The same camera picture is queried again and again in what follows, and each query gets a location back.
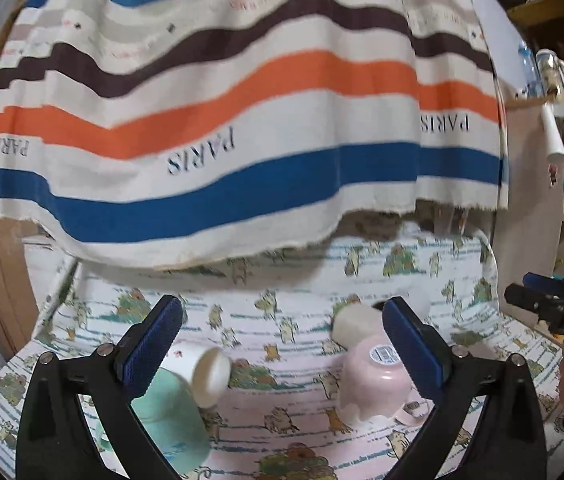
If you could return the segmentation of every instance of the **orange stripe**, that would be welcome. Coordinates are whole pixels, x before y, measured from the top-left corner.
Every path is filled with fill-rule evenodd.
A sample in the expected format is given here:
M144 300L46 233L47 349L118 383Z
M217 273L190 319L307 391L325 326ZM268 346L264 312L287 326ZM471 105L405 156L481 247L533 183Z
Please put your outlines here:
M314 89L330 89L353 97L405 94L419 99L422 110L465 108L496 124L498 121L496 99L475 86L459 81L421 85L407 64L354 63L320 50L275 59L215 99L166 110L111 129L53 106L9 106L0 112L0 134L40 137L47 144L128 159L192 143L255 104Z

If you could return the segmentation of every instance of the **patterned tablecloth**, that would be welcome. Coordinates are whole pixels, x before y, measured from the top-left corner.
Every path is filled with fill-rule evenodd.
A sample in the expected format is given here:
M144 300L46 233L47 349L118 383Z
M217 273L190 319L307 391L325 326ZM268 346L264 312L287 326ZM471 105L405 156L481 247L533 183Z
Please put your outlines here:
M47 249L29 246L28 259L46 253L57 262L57 250ZM188 478L383 478L417 429L394 422L352 430L342 423L334 406L343 349L331 341L329 329L332 316L348 304L407 297L415 288L430 297L427 322L450 344L494 358L523 354L543 413L553 421L562 416L556 405L560 350L498 313L496 283L483 234L436 238L414 222L373 214L347 217L332 237L302 250L178 272L106 267L67 256L41 305L36 337L0 371L0 467L14 476L18 421L40 353L81 356L117 341L167 292L182 299L187 313L178 337L212 342L233 359L228 393L203 413L210 456ZM174 359L169 354L163 366L172 368ZM94 431L96 411L89 399L82 400ZM476 399L441 472L458 465L481 406ZM549 466L559 470L564 431L550 422L546 438ZM122 470L113 452L102 450L102 457Z

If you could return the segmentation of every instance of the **pink cup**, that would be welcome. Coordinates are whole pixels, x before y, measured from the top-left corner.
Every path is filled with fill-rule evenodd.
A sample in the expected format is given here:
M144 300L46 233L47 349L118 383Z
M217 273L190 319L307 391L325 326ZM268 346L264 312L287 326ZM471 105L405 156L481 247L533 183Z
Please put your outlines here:
M370 336L348 351L339 387L338 415L348 426L386 422L396 418L406 426L417 426L426 413L414 416L404 410L413 383L398 353L386 335Z

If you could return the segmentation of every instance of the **plastic bottle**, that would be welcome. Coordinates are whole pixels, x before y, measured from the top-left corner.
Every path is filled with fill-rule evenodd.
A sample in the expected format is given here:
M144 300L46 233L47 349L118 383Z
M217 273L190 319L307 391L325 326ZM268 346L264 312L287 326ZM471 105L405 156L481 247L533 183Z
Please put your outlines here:
M540 71L537 68L535 56L532 50L526 44L526 41L520 41L519 49L517 50L520 58L522 59L522 66L524 67L524 78L526 79L526 88L529 97L540 97L544 95L544 88L542 86L542 78Z

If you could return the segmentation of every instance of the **striped fabric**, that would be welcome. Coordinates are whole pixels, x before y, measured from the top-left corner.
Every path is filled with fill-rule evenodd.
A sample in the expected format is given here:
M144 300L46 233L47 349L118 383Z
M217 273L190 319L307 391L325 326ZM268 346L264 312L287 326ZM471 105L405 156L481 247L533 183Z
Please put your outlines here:
M0 59L0 216L187 267L356 209L506 206L471 0L28 0Z

